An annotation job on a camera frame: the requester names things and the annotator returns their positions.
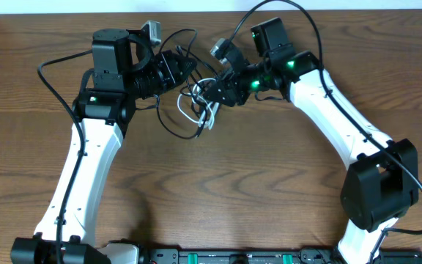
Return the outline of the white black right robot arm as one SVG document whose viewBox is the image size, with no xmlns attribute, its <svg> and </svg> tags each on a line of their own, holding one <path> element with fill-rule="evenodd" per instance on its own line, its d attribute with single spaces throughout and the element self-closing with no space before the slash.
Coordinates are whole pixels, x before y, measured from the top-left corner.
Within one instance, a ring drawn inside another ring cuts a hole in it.
<svg viewBox="0 0 422 264">
<path fill-rule="evenodd" d="M 422 263 L 414 250 L 384 251 L 382 242 L 397 231 L 397 221 L 422 198 L 418 152 L 408 139 L 394 141 L 373 126 L 340 92 L 326 71 L 322 54 L 297 51 L 280 18 L 251 29 L 259 62 L 250 63 L 232 38 L 222 38 L 211 55 L 224 65 L 206 100 L 243 105 L 251 95 L 277 90 L 301 110 L 335 148 L 347 175 L 341 206 L 348 222 L 321 263 Z"/>
</svg>

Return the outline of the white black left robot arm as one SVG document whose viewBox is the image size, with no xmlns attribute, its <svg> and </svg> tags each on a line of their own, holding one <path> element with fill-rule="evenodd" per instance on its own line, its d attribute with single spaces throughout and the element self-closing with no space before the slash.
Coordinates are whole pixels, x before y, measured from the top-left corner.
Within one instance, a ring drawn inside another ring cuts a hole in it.
<svg viewBox="0 0 422 264">
<path fill-rule="evenodd" d="M 158 98 L 184 83 L 196 61 L 156 51 L 160 24 L 139 30 L 102 29 L 92 37 L 94 65 L 81 79 L 67 112 L 73 120 L 70 149 L 50 205 L 31 238 L 16 238 L 13 263 L 146 263 L 137 245 L 95 246 L 100 200 L 138 99 Z"/>
</svg>

